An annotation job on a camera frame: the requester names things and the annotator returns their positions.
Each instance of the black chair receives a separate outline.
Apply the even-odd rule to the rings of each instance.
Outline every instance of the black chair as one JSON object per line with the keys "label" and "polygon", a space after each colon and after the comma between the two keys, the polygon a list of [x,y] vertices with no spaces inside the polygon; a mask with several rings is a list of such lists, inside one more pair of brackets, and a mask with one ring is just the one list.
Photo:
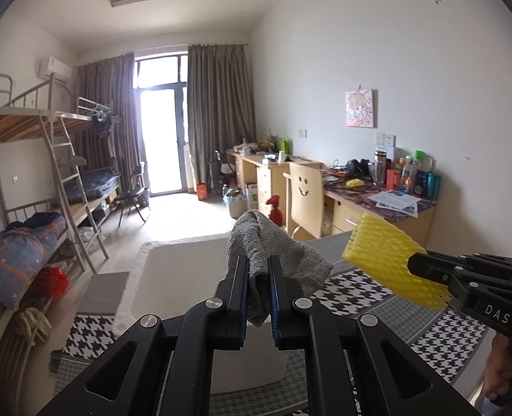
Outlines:
{"label": "black chair", "polygon": [[[117,227],[121,227],[121,219],[123,217],[123,212],[125,210],[125,207],[127,206],[127,202],[133,203],[135,205],[135,209],[139,213],[139,216],[141,216],[141,219],[143,222],[146,222],[148,220],[148,217],[145,219],[140,210],[137,206],[136,200],[140,197],[144,200],[144,203],[146,207],[152,212],[150,209],[149,203],[146,201],[146,198],[144,197],[144,192],[146,191],[146,187],[142,186],[142,175],[144,173],[144,161],[141,161],[141,163],[135,167],[133,170],[133,173],[131,175],[131,180],[129,182],[129,190],[125,192],[121,192],[116,198],[115,201],[117,202],[123,202],[121,207],[121,215],[119,216],[119,224]],[[131,207],[129,207],[129,213],[127,216],[131,215]]]}

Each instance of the blue tumbler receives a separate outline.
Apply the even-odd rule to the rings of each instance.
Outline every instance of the blue tumbler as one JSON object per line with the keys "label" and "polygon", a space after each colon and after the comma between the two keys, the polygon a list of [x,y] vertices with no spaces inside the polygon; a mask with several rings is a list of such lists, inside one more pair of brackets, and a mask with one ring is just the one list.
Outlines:
{"label": "blue tumbler", "polygon": [[437,200],[439,198],[440,187],[441,175],[429,172],[427,174],[427,200]]}

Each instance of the yellow foam net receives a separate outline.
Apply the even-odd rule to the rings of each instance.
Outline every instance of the yellow foam net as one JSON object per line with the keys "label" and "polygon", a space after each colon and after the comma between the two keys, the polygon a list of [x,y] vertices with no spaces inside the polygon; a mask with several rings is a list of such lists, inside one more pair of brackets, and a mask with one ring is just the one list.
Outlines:
{"label": "yellow foam net", "polygon": [[371,278],[418,305],[441,311],[451,299],[448,288],[416,277],[408,270],[414,253],[427,253],[404,231],[370,213],[364,213],[343,252],[343,258]]}

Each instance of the red spray bottle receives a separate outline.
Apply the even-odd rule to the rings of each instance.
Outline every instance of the red spray bottle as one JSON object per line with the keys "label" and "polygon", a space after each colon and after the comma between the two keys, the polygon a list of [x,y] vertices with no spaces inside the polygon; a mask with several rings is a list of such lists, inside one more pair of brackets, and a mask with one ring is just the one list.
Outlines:
{"label": "red spray bottle", "polygon": [[269,219],[275,223],[278,227],[283,226],[283,214],[281,211],[279,211],[279,196],[274,195],[271,198],[268,199],[268,201],[265,203],[266,205],[272,206],[272,211],[269,214]]}

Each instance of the upper bunk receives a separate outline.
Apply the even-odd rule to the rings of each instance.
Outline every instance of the upper bunk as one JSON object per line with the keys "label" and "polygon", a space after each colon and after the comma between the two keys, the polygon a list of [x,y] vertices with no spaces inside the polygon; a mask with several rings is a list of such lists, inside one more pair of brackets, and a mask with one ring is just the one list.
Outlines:
{"label": "upper bunk", "polygon": [[[77,113],[51,110],[53,88],[57,85],[54,76],[50,76],[49,79],[31,87],[16,97],[11,96],[13,86],[11,77],[0,73],[0,78],[9,82],[8,87],[0,88],[0,94],[8,96],[8,102],[0,106],[0,144],[42,137],[44,130],[41,127],[41,121],[46,130],[50,131],[51,122],[57,118],[65,119],[66,129],[72,132],[90,127],[93,116],[97,116],[100,113],[106,115],[111,113],[109,106],[100,105],[85,98],[78,98]],[[47,88],[48,92],[47,109],[39,109],[37,107],[39,90],[44,87]],[[27,107],[27,101],[33,101],[35,107]],[[60,123],[52,123],[52,129],[54,136],[63,134]]]}

